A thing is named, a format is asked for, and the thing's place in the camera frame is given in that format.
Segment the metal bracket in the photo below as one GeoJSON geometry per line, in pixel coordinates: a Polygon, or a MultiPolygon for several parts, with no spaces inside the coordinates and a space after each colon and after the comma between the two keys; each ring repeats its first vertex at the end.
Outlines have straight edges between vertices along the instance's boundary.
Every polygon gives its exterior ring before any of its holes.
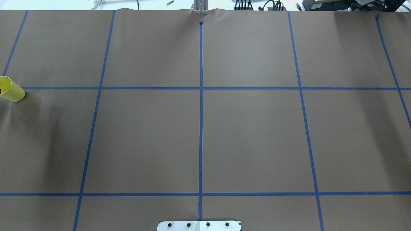
{"type": "Polygon", "coordinates": [[[157,231],[241,231],[241,221],[160,222],[157,231]]]}
{"type": "Polygon", "coordinates": [[[194,14],[208,14],[208,0],[194,0],[194,14]]]}

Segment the black device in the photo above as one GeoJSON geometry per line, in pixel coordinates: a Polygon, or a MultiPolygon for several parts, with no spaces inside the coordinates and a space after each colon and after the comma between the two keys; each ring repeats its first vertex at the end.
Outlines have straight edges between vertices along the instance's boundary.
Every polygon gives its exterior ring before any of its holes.
{"type": "Polygon", "coordinates": [[[336,11],[348,9],[352,0],[303,0],[306,11],[336,11]]]}
{"type": "Polygon", "coordinates": [[[303,0],[306,11],[396,11],[405,0],[303,0]]]}

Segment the blue tape line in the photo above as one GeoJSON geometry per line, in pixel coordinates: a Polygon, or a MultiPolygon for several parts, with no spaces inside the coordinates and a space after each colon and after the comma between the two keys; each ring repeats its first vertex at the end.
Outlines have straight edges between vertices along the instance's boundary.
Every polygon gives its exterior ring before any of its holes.
{"type": "Polygon", "coordinates": [[[411,195],[410,191],[405,192],[320,192],[320,196],[350,196],[350,195],[411,195]]]}
{"type": "MultiPolygon", "coordinates": [[[[17,193],[3,192],[0,196],[96,196],[96,197],[162,197],[162,196],[316,196],[315,192],[170,192],[170,193],[17,193]]],[[[411,191],[377,192],[319,192],[319,196],[355,196],[355,195],[411,195],[411,191]]]]}
{"type": "Polygon", "coordinates": [[[79,199],[77,201],[77,209],[76,209],[76,216],[74,218],[74,225],[73,225],[73,231],[76,231],[77,229],[77,223],[79,221],[79,215],[80,215],[80,206],[81,206],[81,200],[82,200],[82,196],[79,196],[79,199]]]}
{"type": "Polygon", "coordinates": [[[315,173],[314,158],[313,158],[313,155],[312,155],[312,148],[311,148],[311,139],[310,139],[309,130],[308,130],[307,113],[305,112],[304,96],[302,94],[302,88],[301,88],[300,70],[298,68],[298,60],[297,60],[296,45],[295,45],[295,42],[294,42],[293,26],[292,26],[292,22],[291,22],[290,11],[288,11],[287,13],[288,13],[288,23],[290,25],[291,43],[293,45],[294,62],[295,62],[295,65],[296,65],[298,87],[300,88],[301,107],[302,107],[302,114],[304,116],[305,133],[307,135],[307,144],[308,144],[309,158],[310,158],[310,162],[311,162],[312,178],[313,178],[314,189],[315,189],[315,193],[316,193],[318,217],[319,217],[319,221],[320,221],[321,231],[324,231],[323,215],[322,215],[322,212],[321,212],[320,196],[318,194],[317,175],[315,173]]]}
{"type": "Polygon", "coordinates": [[[18,33],[17,33],[17,36],[16,36],[16,40],[14,41],[12,50],[10,52],[9,59],[7,60],[6,67],[4,68],[3,75],[6,75],[7,69],[9,68],[10,62],[11,62],[12,57],[13,57],[14,50],[16,49],[16,46],[17,46],[18,39],[20,38],[21,30],[23,29],[25,20],[27,18],[27,14],[28,14],[28,10],[26,10],[26,12],[24,14],[23,21],[21,22],[20,29],[18,30],[18,33]]]}
{"type": "Polygon", "coordinates": [[[315,192],[204,192],[203,196],[315,196],[315,192]]]}
{"type": "Polygon", "coordinates": [[[102,87],[102,90],[200,90],[199,87],[102,87]]]}
{"type": "Polygon", "coordinates": [[[301,87],[302,90],[396,90],[396,88],[301,87]]]}
{"type": "Polygon", "coordinates": [[[99,87],[22,87],[24,90],[98,90],[99,87]]]}
{"type": "Polygon", "coordinates": [[[298,87],[204,87],[204,90],[298,90],[298,87]]]}
{"type": "Polygon", "coordinates": [[[394,68],[393,68],[393,65],[392,65],[392,63],[391,63],[390,56],[388,55],[387,47],[385,46],[385,42],[384,42],[384,38],[383,38],[383,33],[381,32],[380,22],[378,21],[378,15],[375,16],[375,21],[376,21],[376,23],[377,23],[378,33],[380,34],[381,43],[382,43],[382,45],[383,45],[384,52],[385,52],[386,57],[387,57],[387,60],[388,60],[388,64],[389,64],[389,66],[390,66],[391,73],[393,74],[395,85],[397,86],[399,98],[401,99],[402,107],[404,108],[405,116],[407,117],[407,120],[408,120],[408,125],[409,125],[410,128],[411,128],[411,119],[410,119],[410,116],[409,116],[409,114],[408,114],[407,107],[405,106],[404,98],[402,97],[401,89],[400,89],[400,87],[399,87],[398,80],[397,80],[397,77],[396,77],[396,75],[395,75],[394,68]]]}
{"type": "Polygon", "coordinates": [[[0,196],[79,196],[79,193],[3,192],[0,196]]]}
{"type": "Polygon", "coordinates": [[[111,16],[109,37],[107,39],[107,47],[106,47],[106,53],[104,55],[104,62],[103,62],[102,74],[101,74],[101,78],[100,78],[99,91],[97,93],[96,106],[94,108],[93,122],[92,122],[92,125],[91,125],[90,138],[89,138],[88,147],[87,147],[87,154],[86,154],[86,157],[85,157],[83,177],[81,179],[81,186],[80,186],[80,196],[79,196],[79,200],[78,200],[78,203],[77,203],[77,210],[76,210],[76,216],[74,218],[73,231],[75,231],[77,229],[77,222],[79,220],[80,207],[81,207],[81,197],[82,197],[82,193],[83,193],[83,190],[84,190],[85,176],[86,176],[86,173],[87,173],[88,160],[90,158],[91,144],[92,144],[92,141],[93,141],[94,128],[95,128],[96,119],[97,119],[97,112],[98,112],[99,104],[100,104],[100,96],[101,96],[101,92],[102,92],[101,88],[103,86],[104,73],[105,73],[105,70],[106,70],[106,63],[107,63],[107,56],[109,55],[111,33],[113,31],[113,24],[114,24],[114,16],[115,16],[115,11],[113,11],[113,15],[111,16]]]}
{"type": "Polygon", "coordinates": [[[199,220],[203,218],[203,21],[200,21],[199,220]]]}
{"type": "Polygon", "coordinates": [[[398,90],[398,88],[350,87],[22,87],[24,90],[398,90]]]}

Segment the black cable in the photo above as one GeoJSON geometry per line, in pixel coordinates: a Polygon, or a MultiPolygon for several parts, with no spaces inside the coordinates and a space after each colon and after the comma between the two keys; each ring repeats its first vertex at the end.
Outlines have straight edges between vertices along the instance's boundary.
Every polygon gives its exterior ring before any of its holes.
{"type": "Polygon", "coordinates": [[[407,9],[409,12],[411,12],[411,9],[408,8],[406,5],[402,4],[401,6],[404,7],[405,9],[407,9]]]}
{"type": "Polygon", "coordinates": [[[275,1],[273,1],[273,0],[268,0],[264,5],[263,5],[263,7],[259,7],[258,9],[259,10],[264,10],[264,7],[267,5],[267,3],[269,3],[269,2],[272,2],[272,7],[274,7],[274,5],[275,5],[275,1]]]}
{"type": "Polygon", "coordinates": [[[250,7],[251,7],[251,10],[254,10],[253,5],[251,4],[251,0],[248,0],[247,10],[250,10],[250,7]]]}
{"type": "Polygon", "coordinates": [[[302,8],[301,8],[301,6],[300,6],[300,4],[296,4],[296,8],[299,10],[299,11],[302,11],[302,8]]]}
{"type": "Polygon", "coordinates": [[[263,7],[258,7],[258,10],[264,10],[266,7],[267,3],[272,2],[272,10],[284,10],[284,4],[280,2],[280,0],[275,1],[275,0],[268,0],[263,7]]]}

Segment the yellow cup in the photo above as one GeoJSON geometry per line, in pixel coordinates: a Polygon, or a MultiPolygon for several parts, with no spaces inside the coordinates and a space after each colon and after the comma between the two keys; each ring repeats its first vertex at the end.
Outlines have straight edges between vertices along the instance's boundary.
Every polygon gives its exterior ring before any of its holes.
{"type": "Polygon", "coordinates": [[[7,76],[0,76],[0,97],[13,102],[24,98],[24,90],[7,76]]]}

